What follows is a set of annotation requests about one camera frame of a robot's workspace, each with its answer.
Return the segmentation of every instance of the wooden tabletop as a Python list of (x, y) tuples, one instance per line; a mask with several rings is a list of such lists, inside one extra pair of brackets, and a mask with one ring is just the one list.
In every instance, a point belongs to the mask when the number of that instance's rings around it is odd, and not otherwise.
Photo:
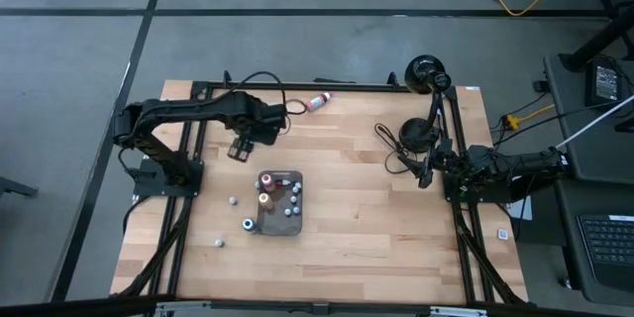
[[(161, 98), (186, 99), (191, 83), (167, 81)], [(280, 101), (276, 90), (249, 92), (267, 103)], [(286, 96), (307, 101), (318, 94), (287, 91)], [(475, 87), (459, 87), (458, 96), (467, 144), (490, 146), (481, 93)], [(257, 145), (247, 163), (227, 157), (234, 134), (210, 122), (202, 154), (203, 184), (193, 203), (177, 297), (464, 303), (456, 233), (441, 173), (423, 190), (409, 172), (386, 172), (383, 162), (390, 149), (373, 130), (375, 123), (383, 123), (397, 135), (405, 120), (426, 117), (430, 100), (410, 93), (335, 92), (316, 112), (292, 116), (289, 133), (272, 147)], [(445, 107), (453, 128), (449, 104)], [(155, 134), (176, 150), (181, 128), (162, 125)], [(190, 150), (196, 132), (194, 125)], [(388, 164), (400, 167), (396, 158)], [(303, 174), (303, 229), (298, 236), (252, 235), (242, 228), (245, 218), (257, 214), (254, 182), (267, 169)], [(231, 196), (238, 198), (238, 205), (229, 204)], [(131, 215), (112, 292), (132, 282), (154, 253), (165, 201), (151, 198)], [(479, 214), (488, 257), (525, 299), (508, 218), (492, 204), (480, 204)], [(498, 240), (498, 229), (507, 230), (509, 240)], [(216, 248), (216, 239), (225, 247)], [(166, 290), (171, 257), (166, 261), (160, 291)], [(482, 299), (473, 257), (472, 271), (476, 296)]]

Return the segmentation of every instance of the brown tray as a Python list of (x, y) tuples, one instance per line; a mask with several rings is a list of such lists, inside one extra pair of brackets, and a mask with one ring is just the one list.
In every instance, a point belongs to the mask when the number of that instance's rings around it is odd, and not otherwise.
[[(270, 236), (294, 236), (299, 234), (299, 232), (301, 232), (301, 217), (304, 214), (304, 182), (301, 173), (298, 171), (265, 170), (258, 175), (258, 182), (261, 182), (261, 178), (264, 174), (269, 174), (273, 181), (288, 179), (291, 181), (291, 184), (287, 186), (277, 186), (275, 191), (271, 193), (266, 192), (263, 187), (260, 187), (260, 193), (268, 193), (272, 199), (273, 208), (271, 211), (266, 211), (258, 204), (257, 232)], [(301, 183), (301, 189), (297, 194), (294, 194), (291, 190), (295, 182)], [(297, 203), (295, 204), (290, 202), (290, 197), (293, 195), (297, 197)], [(286, 217), (284, 209), (290, 208), (292, 210), (293, 207), (299, 207), (300, 213), (298, 215), (291, 213), (290, 217)]]

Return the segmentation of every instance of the white cable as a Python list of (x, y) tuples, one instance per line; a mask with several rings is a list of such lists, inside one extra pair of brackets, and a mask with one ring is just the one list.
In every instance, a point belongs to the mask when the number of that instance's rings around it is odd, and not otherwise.
[(584, 131), (586, 131), (587, 129), (591, 128), (594, 124), (598, 123), (599, 121), (603, 120), (605, 117), (607, 117), (608, 115), (614, 113), (615, 111), (619, 110), (622, 106), (624, 106), (625, 104), (631, 102), (632, 100), (634, 100), (634, 95), (632, 95), (631, 97), (623, 100), (621, 103), (619, 103), (617, 106), (615, 106), (614, 108), (608, 110), (605, 114), (601, 115), (600, 117), (592, 120), (591, 123), (587, 124), (586, 126), (583, 127), (583, 129), (577, 131), (574, 135), (572, 135), (571, 137), (563, 140), (559, 145), (557, 145), (555, 148), (559, 149), (560, 147), (562, 147), (563, 145), (571, 142), (572, 140), (574, 140), (577, 136), (583, 134)]

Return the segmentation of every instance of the keyboard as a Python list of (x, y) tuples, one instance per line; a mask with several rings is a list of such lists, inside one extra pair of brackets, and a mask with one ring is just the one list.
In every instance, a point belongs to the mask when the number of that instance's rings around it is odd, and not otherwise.
[(578, 216), (594, 279), (634, 291), (634, 216)]

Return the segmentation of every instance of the lamp head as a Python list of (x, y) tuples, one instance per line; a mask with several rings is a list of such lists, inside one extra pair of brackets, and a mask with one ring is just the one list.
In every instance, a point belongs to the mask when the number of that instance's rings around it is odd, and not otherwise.
[(419, 55), (405, 68), (405, 85), (412, 93), (443, 92), (452, 85), (451, 77), (439, 59), (432, 55)]

